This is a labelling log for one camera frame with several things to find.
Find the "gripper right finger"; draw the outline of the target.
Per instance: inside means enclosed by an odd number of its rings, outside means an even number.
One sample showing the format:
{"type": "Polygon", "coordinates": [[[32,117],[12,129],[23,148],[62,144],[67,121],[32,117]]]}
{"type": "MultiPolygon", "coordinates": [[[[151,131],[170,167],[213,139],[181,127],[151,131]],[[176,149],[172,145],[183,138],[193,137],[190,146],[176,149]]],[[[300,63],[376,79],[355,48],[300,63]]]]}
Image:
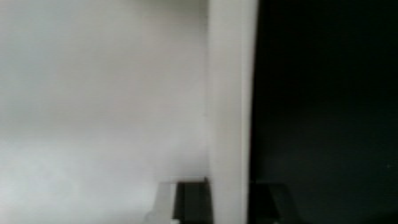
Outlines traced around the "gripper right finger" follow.
{"type": "Polygon", "coordinates": [[[300,224],[287,187],[257,183],[250,187],[250,224],[300,224]]]}

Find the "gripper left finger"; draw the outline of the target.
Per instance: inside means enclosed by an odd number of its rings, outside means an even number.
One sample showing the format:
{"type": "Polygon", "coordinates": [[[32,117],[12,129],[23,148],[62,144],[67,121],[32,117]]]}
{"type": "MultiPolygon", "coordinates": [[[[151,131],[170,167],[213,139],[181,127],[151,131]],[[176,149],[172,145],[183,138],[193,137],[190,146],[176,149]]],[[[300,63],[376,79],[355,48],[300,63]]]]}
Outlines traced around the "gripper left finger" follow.
{"type": "Polygon", "coordinates": [[[213,224],[211,191],[206,181],[160,184],[154,224],[213,224]]]}

